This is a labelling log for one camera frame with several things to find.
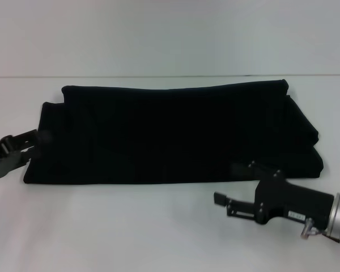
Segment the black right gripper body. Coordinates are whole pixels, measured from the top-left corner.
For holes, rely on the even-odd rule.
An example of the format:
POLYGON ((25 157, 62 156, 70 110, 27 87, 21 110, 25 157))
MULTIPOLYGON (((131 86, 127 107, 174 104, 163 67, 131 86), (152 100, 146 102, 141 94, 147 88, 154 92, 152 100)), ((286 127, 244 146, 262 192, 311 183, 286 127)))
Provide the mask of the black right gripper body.
POLYGON ((329 222, 334 196, 289 183, 283 173, 267 173, 260 179, 254 199, 254 216, 258 224, 275 217, 305 223, 309 218, 315 226, 329 222))

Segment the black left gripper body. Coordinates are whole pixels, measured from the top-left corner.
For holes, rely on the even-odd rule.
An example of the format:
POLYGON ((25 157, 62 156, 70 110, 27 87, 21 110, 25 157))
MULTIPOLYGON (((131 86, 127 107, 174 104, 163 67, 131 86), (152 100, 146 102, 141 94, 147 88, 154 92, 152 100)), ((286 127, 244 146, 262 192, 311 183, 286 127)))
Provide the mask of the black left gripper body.
POLYGON ((30 160, 32 143, 8 135, 0 140, 0 178, 9 172, 25 166, 30 160))

